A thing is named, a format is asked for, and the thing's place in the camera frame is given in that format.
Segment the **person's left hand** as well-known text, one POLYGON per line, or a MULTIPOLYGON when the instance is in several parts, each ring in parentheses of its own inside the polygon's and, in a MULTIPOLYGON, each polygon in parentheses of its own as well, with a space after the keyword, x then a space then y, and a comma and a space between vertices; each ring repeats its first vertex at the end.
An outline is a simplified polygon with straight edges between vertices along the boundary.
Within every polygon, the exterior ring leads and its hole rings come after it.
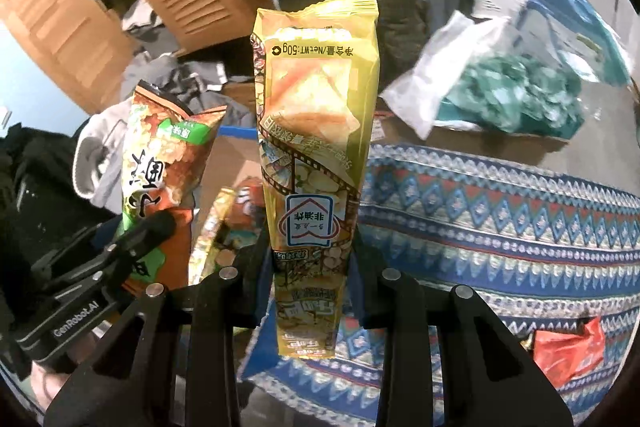
POLYGON ((97 343, 98 337, 93 333, 89 333, 67 351, 67 358, 70 359, 70 372, 55 373, 52 369, 47 369, 47 367, 32 362, 29 381, 36 400, 43 410, 47 410, 50 407, 55 396, 70 378, 70 374, 91 355, 91 352, 96 349, 97 343))

